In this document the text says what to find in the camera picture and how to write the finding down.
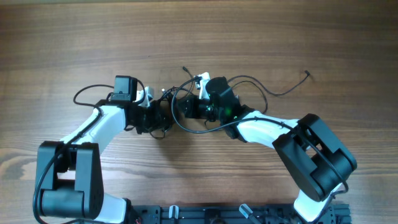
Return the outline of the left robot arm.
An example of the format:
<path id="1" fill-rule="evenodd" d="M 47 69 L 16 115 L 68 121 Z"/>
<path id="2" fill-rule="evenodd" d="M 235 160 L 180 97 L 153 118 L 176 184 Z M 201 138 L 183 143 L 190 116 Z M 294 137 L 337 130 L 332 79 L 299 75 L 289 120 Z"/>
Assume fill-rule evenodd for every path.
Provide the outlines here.
<path id="1" fill-rule="evenodd" d="M 118 75 L 107 98 L 92 104 L 92 115 L 59 141 L 44 141 L 37 151 L 33 214 L 65 218 L 68 223 L 142 223 L 131 201 L 104 192 L 100 155 L 122 131 L 138 134 L 172 127 L 173 119 L 153 100 L 142 82 Z"/>

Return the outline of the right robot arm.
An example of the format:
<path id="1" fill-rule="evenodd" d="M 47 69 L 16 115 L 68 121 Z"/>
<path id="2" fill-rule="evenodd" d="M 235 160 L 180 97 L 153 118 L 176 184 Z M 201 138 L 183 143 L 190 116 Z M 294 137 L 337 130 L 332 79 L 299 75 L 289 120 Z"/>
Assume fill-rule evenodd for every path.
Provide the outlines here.
<path id="1" fill-rule="evenodd" d="M 302 119 L 266 116 L 239 102 L 225 77 L 195 79 L 199 95 L 175 102 L 186 118 L 219 121 L 232 139 L 275 149 L 300 189 L 293 208 L 307 223 L 316 223 L 331 200 L 348 191 L 357 168 L 352 153 L 315 114 Z"/>

